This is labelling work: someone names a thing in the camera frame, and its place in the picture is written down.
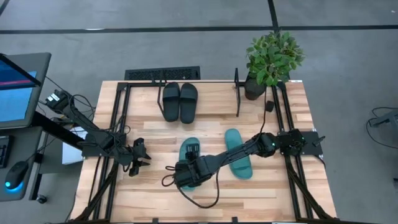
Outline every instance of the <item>potted plant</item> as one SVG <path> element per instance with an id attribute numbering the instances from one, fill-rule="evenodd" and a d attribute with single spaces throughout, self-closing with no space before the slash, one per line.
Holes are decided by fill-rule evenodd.
<path id="1" fill-rule="evenodd" d="M 287 82 L 289 71 L 301 66 L 303 50 L 288 32 L 271 32 L 259 39 L 253 38 L 252 47 L 246 49 L 250 62 L 246 67 L 249 75 L 244 84 L 247 99 L 255 100 L 267 86 L 276 85 L 279 80 Z"/>

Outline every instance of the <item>keyboard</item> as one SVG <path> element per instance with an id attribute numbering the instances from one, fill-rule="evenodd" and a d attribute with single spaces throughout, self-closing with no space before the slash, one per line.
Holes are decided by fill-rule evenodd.
<path id="1" fill-rule="evenodd" d="M 0 169 L 7 167 L 12 136 L 0 136 Z"/>
<path id="2" fill-rule="evenodd" d="M 200 67 L 150 68 L 126 70 L 125 80 L 200 80 Z"/>

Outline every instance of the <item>black slipper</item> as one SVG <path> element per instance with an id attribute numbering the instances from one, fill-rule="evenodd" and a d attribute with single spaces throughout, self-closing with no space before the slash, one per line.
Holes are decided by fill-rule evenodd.
<path id="1" fill-rule="evenodd" d="M 163 117 L 166 121 L 178 120 L 180 103 L 180 86 L 176 82 L 169 83 L 163 89 Z"/>
<path id="2" fill-rule="evenodd" d="M 180 107 L 181 122 L 190 124 L 195 119 L 195 111 L 197 109 L 198 90 L 194 85 L 185 83 L 181 87 Z"/>

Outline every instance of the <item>teal slipper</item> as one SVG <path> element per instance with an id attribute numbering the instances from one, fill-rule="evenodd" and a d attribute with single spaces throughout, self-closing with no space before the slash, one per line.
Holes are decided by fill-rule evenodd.
<path id="1" fill-rule="evenodd" d="M 225 144 L 227 150 L 242 145 L 242 137 L 239 131 L 234 128 L 227 130 L 225 132 Z M 249 156 L 231 163 L 229 168 L 231 168 L 232 173 L 239 179 L 247 180 L 253 176 L 253 169 L 251 168 Z"/>
<path id="2" fill-rule="evenodd" d="M 182 160 L 186 160 L 186 159 L 187 159 L 187 158 L 185 157 L 185 153 L 187 153 L 187 146 L 188 146 L 189 144 L 198 144 L 198 145 L 199 145 L 199 155 L 200 155 L 200 143 L 199 143 L 199 139 L 197 139 L 197 138 L 188 138 L 188 139 L 186 139 L 186 140 L 182 143 L 182 145 L 181 145 L 179 161 L 182 161 Z M 194 187 L 185 186 L 185 187 L 182 187 L 182 190 L 184 190 L 184 191 L 193 191 L 193 190 L 195 190 L 195 188 L 194 188 Z"/>

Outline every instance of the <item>wooden table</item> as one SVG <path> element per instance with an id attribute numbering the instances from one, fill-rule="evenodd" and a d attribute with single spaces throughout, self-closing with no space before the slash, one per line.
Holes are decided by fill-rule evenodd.
<path id="1" fill-rule="evenodd" d="M 197 137 L 203 155 L 218 154 L 226 150 L 226 130 L 236 128 L 243 141 L 246 141 L 261 127 L 264 95 L 256 101 L 249 101 L 244 96 L 244 88 L 241 87 L 241 111 L 239 117 L 236 117 L 234 83 L 206 82 L 217 81 L 191 82 L 197 87 L 199 94 L 197 115 L 192 124 L 164 121 L 156 103 L 157 87 L 131 88 L 126 120 L 131 132 L 127 135 L 127 143 L 132 144 L 136 138 L 144 138 L 147 153 L 152 160 L 151 165 L 141 167 L 139 175 L 135 177 L 129 177 L 121 167 L 119 168 L 111 222 L 151 222 L 152 218 L 159 218 L 160 222 L 230 222 L 231 217 L 238 217 L 240 222 L 294 220 L 285 162 L 279 152 L 266 159 L 250 156 L 253 177 L 249 180 L 235 178 L 228 166 L 222 168 L 219 176 L 220 201 L 211 209 L 200 209 L 191 204 L 174 185 L 161 185 L 163 176 L 171 174 L 171 171 L 165 170 L 165 166 L 175 165 L 180 145 L 186 138 Z M 94 119 L 101 128 L 109 127 L 117 83 L 102 84 Z M 311 130 L 312 117 L 303 83 L 288 82 L 286 86 L 295 127 L 302 131 Z M 123 98 L 122 96 L 119 113 L 122 110 Z M 270 88 L 267 90 L 266 98 L 273 101 Z M 279 101 L 285 127 L 288 127 L 281 92 Z M 263 131 L 273 134 L 279 131 L 275 110 L 267 112 Z M 323 164 L 314 156 L 302 156 L 302 160 L 309 191 L 327 213 L 335 216 Z M 72 218 L 87 206 L 96 161 L 97 158 L 93 157 L 83 163 Z M 101 166 L 98 169 L 94 194 L 100 172 Z M 302 216 L 306 217 L 302 194 L 299 189 L 297 191 Z M 187 195 L 200 204 L 212 203 L 216 197 L 215 176 Z M 104 202 L 107 196 L 106 192 L 101 204 L 100 218 L 104 217 Z"/>

